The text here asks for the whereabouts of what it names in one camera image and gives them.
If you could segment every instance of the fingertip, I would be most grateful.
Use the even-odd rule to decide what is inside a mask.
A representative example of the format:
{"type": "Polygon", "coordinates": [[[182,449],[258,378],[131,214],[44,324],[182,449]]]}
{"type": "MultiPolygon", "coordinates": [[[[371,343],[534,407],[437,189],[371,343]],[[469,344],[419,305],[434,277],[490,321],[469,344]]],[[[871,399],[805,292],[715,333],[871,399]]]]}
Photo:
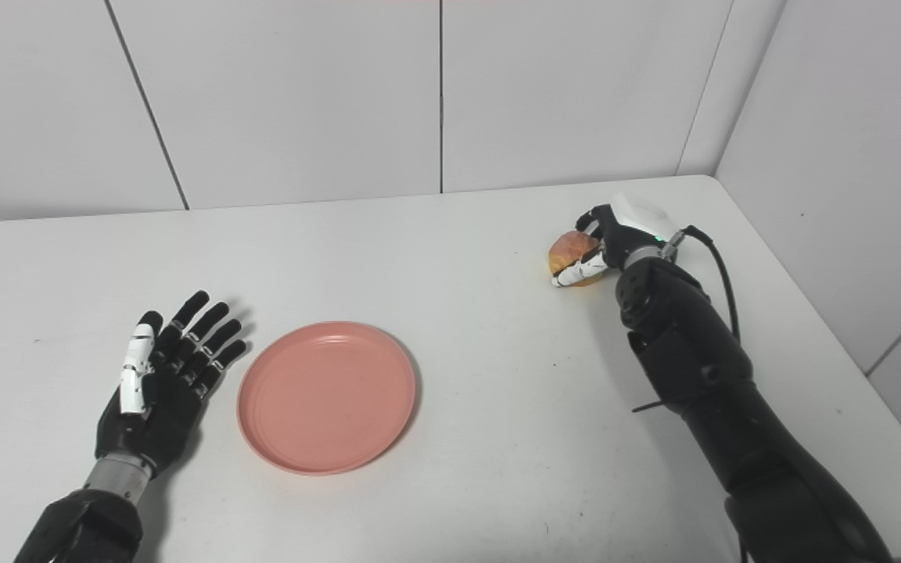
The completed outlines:
{"type": "Polygon", "coordinates": [[[150,310],[148,313],[143,314],[141,316],[141,320],[138,321],[139,325],[149,325],[151,327],[151,331],[153,331],[154,335],[157,335],[160,329],[162,328],[162,316],[158,313],[157,310],[150,310]]]}

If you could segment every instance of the black cable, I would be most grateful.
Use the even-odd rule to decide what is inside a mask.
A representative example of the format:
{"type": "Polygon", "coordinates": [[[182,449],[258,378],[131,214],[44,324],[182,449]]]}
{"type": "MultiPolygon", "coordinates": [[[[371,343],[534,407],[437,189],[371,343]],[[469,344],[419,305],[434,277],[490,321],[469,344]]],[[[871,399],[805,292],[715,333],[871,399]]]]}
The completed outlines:
{"type": "Polygon", "coordinates": [[[693,224],[687,225],[683,233],[700,240],[704,246],[708,246],[708,250],[711,250],[711,256],[714,257],[715,264],[718,264],[718,272],[722,275],[722,285],[725,286],[725,300],[729,303],[729,323],[732,325],[732,335],[736,336],[736,341],[741,342],[739,338],[739,314],[736,313],[736,295],[732,293],[732,281],[729,279],[729,270],[725,267],[725,260],[722,260],[722,253],[719,253],[718,249],[716,249],[715,242],[711,239],[711,236],[701,231],[700,228],[694,227],[693,224]]]}

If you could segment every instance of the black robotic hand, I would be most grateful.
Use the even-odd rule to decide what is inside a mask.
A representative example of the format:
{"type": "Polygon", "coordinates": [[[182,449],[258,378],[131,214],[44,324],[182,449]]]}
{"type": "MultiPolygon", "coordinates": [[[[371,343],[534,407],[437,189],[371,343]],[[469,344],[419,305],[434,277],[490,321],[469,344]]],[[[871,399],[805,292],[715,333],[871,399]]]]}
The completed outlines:
{"type": "Polygon", "coordinates": [[[197,292],[161,332],[160,314],[151,310],[141,317],[138,326],[146,325],[144,332],[150,327],[151,334],[158,336],[140,370],[138,388],[118,388],[99,419],[97,459],[114,453],[139,457],[149,464],[154,479],[183,455],[211,390],[225,368],[246,352],[246,344],[239,339],[225,346],[242,328],[234,318],[207,336],[228,316],[228,305],[223,302],[186,328],[208,300],[207,292],[197,292]],[[137,409],[128,405],[133,402],[128,393],[135,392],[137,409]]]}
{"type": "Polygon", "coordinates": [[[246,352],[238,339],[225,346],[242,328],[237,320],[205,339],[228,316],[225,303],[186,328],[208,300],[206,292],[197,292],[162,332],[160,314],[151,310],[141,317],[120,387],[96,427],[95,467],[81,489],[44,509],[16,563],[129,563],[135,558],[143,536],[137,500],[150,479],[183,455],[211,389],[246,352]]]}

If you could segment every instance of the robotic hand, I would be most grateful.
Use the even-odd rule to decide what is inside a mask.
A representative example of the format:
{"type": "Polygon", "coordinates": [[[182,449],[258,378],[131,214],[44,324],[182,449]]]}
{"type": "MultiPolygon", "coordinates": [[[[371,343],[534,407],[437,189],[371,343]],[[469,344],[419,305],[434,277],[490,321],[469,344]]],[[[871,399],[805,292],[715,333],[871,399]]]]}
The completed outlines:
{"type": "Polygon", "coordinates": [[[141,317],[120,385],[97,424],[95,467],[82,489],[47,506],[16,563],[133,559],[143,535],[137,501],[151,479],[182,457],[212,389],[246,352],[238,339],[224,345],[242,328],[237,320],[205,339],[228,316],[225,303],[186,328],[208,300],[206,292],[197,292],[161,332],[160,314],[151,310],[141,317]]]}
{"type": "Polygon", "coordinates": [[[661,210],[618,196],[576,228],[600,240],[554,284],[616,268],[621,321],[659,399],[687,423],[723,488],[743,553],[757,563],[890,563],[861,506],[801,446],[765,402],[739,343],[728,272],[708,235],[676,231],[661,210]],[[700,282],[673,263],[685,235],[711,250],[729,296],[732,329],[700,282]]]}

